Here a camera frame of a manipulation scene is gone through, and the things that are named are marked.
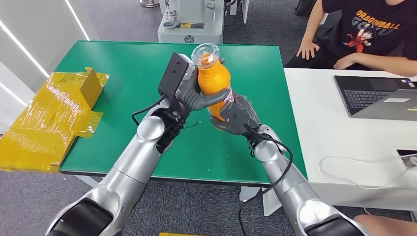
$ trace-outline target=black cable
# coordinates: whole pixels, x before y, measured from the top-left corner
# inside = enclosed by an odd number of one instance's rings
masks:
[[[265,193],[267,193],[268,191],[270,191],[271,189],[273,189],[279,182],[281,182],[283,179],[284,179],[284,177],[285,177],[285,175],[287,174],[287,172],[290,170],[290,168],[291,168],[291,165],[292,165],[292,163],[293,163],[293,153],[291,152],[291,150],[285,145],[285,144],[283,144],[282,142],[280,142],[280,141],[278,141],[278,140],[275,140],[275,139],[273,139],[273,138],[271,138],[271,137],[268,137],[268,136],[266,136],[266,135],[264,135],[264,134],[260,134],[260,133],[258,133],[256,130],[254,130],[254,129],[252,129],[251,127],[249,127],[249,125],[246,125],[246,127],[252,132],[252,133],[254,133],[254,134],[256,134],[256,135],[258,135],[259,137],[261,137],[261,138],[263,138],[263,139],[265,139],[265,140],[269,140],[269,141],[273,141],[274,143],[276,143],[277,145],[281,145],[281,146],[283,146],[287,151],[288,151],[288,154],[290,155],[290,158],[289,158],[289,162],[288,162],[288,165],[287,165],[287,167],[285,168],[285,170],[284,170],[284,172],[282,173],[282,175],[277,179],[277,181],[275,181],[273,184],[271,184],[271,186],[269,186],[267,189],[265,189],[264,191],[259,191],[254,197],[252,197],[252,198],[250,198],[249,200],[247,200],[246,202],[244,202],[244,203],[242,203],[242,205],[240,205],[240,207],[239,207],[239,212],[238,212],[238,216],[239,216],[239,224],[240,224],[240,227],[242,228],[242,232],[243,232],[243,236],[246,236],[246,231],[245,231],[245,228],[243,227],[243,222],[242,222],[242,217],[241,217],[241,213],[242,213],[242,208],[246,205],[246,204],[248,204],[249,202],[251,202],[251,201],[253,201],[253,200],[255,200],[255,199],[257,199],[258,197],[260,197],[260,196],[262,196],[262,195],[264,195]]]
[[[165,98],[165,95],[162,95],[162,96],[158,99],[158,101],[156,101],[156,102],[155,102],[155,103],[153,103],[152,105],[150,105],[150,106],[146,107],[145,109],[142,109],[142,110],[140,110],[140,111],[138,111],[138,112],[134,112],[134,113],[132,114],[132,120],[135,122],[135,124],[136,124],[136,125],[139,125],[139,122],[136,120],[135,115],[138,115],[138,114],[140,114],[140,113],[143,113],[143,112],[149,111],[149,110],[150,110],[150,109],[152,109],[154,106],[156,106],[156,105],[158,105],[160,102],[162,102],[162,100],[164,100],[164,98]]]
[[[200,123],[201,123],[201,121],[197,121],[196,123],[194,123],[194,124],[192,124],[190,126],[184,127],[182,129],[188,129],[188,128],[194,127],[194,126],[196,126],[197,124],[200,124]]]

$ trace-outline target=gray carpet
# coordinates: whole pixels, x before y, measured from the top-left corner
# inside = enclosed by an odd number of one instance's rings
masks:
[[[140,7],[138,0],[81,0],[100,38],[111,41],[156,42],[159,8]],[[279,45],[286,63],[298,49],[307,20],[294,14],[297,0],[252,0],[247,25],[241,8],[226,17],[224,43]],[[323,26],[337,20],[332,15]],[[89,186],[74,176],[0,172],[0,235],[42,236],[54,215],[82,196]],[[133,210],[126,236],[157,236],[160,232],[205,236],[241,235],[236,186],[151,181]],[[349,217],[363,209],[338,207]],[[410,220],[405,211],[370,209],[372,214]],[[294,232],[280,209],[263,217],[261,199],[243,210],[249,235],[291,236]]]

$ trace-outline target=person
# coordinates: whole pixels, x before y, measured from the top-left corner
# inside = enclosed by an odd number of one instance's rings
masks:
[[[358,215],[354,220],[360,223],[372,236],[415,236],[417,223],[376,215]]]
[[[325,12],[341,10],[338,24],[314,38]],[[285,67],[384,70],[417,75],[415,0],[317,0],[297,54]],[[400,57],[387,56],[403,44]]]

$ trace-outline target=green tabletop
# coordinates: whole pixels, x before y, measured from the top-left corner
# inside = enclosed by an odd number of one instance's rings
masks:
[[[136,132],[130,115],[159,98],[157,86],[172,52],[191,55],[194,44],[78,41],[56,71],[93,67],[110,78],[93,110],[104,115],[92,138],[78,138],[60,167],[64,173],[106,174]],[[232,75],[232,88],[252,101],[260,121],[271,126],[293,151],[306,176],[279,49],[276,46],[219,45]],[[207,110],[192,112],[153,177],[268,183],[262,165],[250,156],[243,136],[215,129]]]

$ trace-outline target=bottle cap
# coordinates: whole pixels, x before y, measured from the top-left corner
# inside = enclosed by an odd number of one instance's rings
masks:
[[[215,44],[203,43],[198,45],[191,54],[193,62],[201,68],[210,68],[220,58],[220,49]]]

